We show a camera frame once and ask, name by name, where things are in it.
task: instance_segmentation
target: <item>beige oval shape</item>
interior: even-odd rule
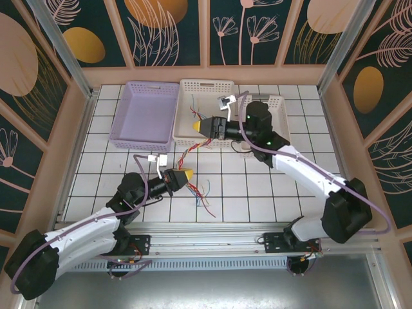
[[[38,72],[32,38],[17,21],[0,13],[0,89],[17,97],[27,95]]]
[[[358,0],[311,0],[308,5],[308,24],[318,33],[343,32],[357,4]]]

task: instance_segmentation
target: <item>tangled wires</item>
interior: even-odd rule
[[[185,150],[185,152],[182,154],[182,156],[180,157],[180,159],[178,160],[178,169],[182,169],[183,166],[183,161],[185,159],[185,157],[187,156],[188,153],[190,153],[191,151],[200,148],[200,147],[204,147],[204,146],[208,146],[210,143],[212,142],[212,139],[209,138],[206,141],[202,142],[202,143],[198,143],[198,144],[194,144],[192,147],[188,148]],[[215,215],[213,215],[213,213],[210,212],[210,210],[207,208],[208,206],[206,206],[206,204],[209,204],[206,200],[206,196],[208,195],[210,189],[211,189],[211,185],[210,182],[208,181],[209,184],[209,189],[207,193],[203,194],[199,191],[199,189],[197,188],[197,186],[193,185],[192,183],[188,182],[186,184],[186,188],[188,188],[188,190],[196,197],[196,206],[200,205],[200,202],[202,202],[204,208],[206,209],[206,211],[214,218],[216,218]]]

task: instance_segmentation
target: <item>gold circle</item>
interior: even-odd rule
[[[90,30],[74,27],[63,33],[76,59],[86,63],[96,63],[104,59],[106,51],[102,41]]]
[[[130,14],[140,24],[151,28],[165,28],[168,23],[165,21],[162,22],[164,17],[162,17],[160,13],[158,2],[165,14],[169,12],[172,15],[176,24],[179,23],[187,13],[187,0],[124,0],[124,4]]]
[[[16,97],[27,95],[38,72],[32,38],[17,21],[0,13],[0,89]]]
[[[311,0],[308,5],[308,24],[318,33],[341,33],[358,2],[359,0]]]
[[[373,111],[384,91],[384,78],[373,66],[367,66],[358,74],[353,89],[355,107],[362,114]]]

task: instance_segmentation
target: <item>white plastic basket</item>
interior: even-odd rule
[[[190,107],[206,117],[227,117],[227,111],[221,111],[218,97],[234,94],[234,82],[229,80],[182,79],[180,81],[178,106],[173,127],[173,139],[176,145],[192,146],[202,142],[205,137],[193,129],[198,121],[193,117]],[[230,140],[213,140],[211,147],[230,147]]]
[[[198,110],[206,117],[221,116],[227,117],[227,110],[221,111],[218,104],[218,97],[233,95],[234,82],[229,80],[196,80],[183,79],[180,82],[178,105],[173,127],[173,139],[177,145],[192,146],[202,142],[205,137],[193,129],[193,124],[198,121],[193,117],[190,107]],[[290,140],[288,120],[286,117],[285,100],[279,95],[259,96],[247,95],[245,104],[253,100],[260,100],[269,105],[272,114],[272,125],[274,130],[283,138]],[[232,121],[238,121],[239,102],[235,103],[232,113]],[[212,148],[230,147],[231,140],[213,140]],[[250,147],[242,142],[241,145],[234,143],[234,148],[238,151],[247,152]],[[242,153],[244,158],[252,158],[252,153]]]

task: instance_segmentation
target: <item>rectangle grid tile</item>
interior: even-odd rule
[[[117,149],[109,132],[123,86],[102,86],[95,112],[70,189],[64,221],[78,221],[103,208],[116,193],[126,173],[138,172],[133,154],[147,151]],[[243,85],[261,95],[285,96],[292,145],[309,160],[331,173],[339,173],[333,145],[315,86]],[[167,168],[176,167],[186,147],[173,145]],[[148,179],[157,177],[154,164],[140,160]],[[244,159],[231,149],[199,149],[189,153],[184,168],[194,170],[191,183],[209,191],[207,202],[215,218],[187,188],[173,197],[144,207],[135,221],[144,222],[284,222],[323,208],[313,194],[289,176],[269,169],[255,158]]]

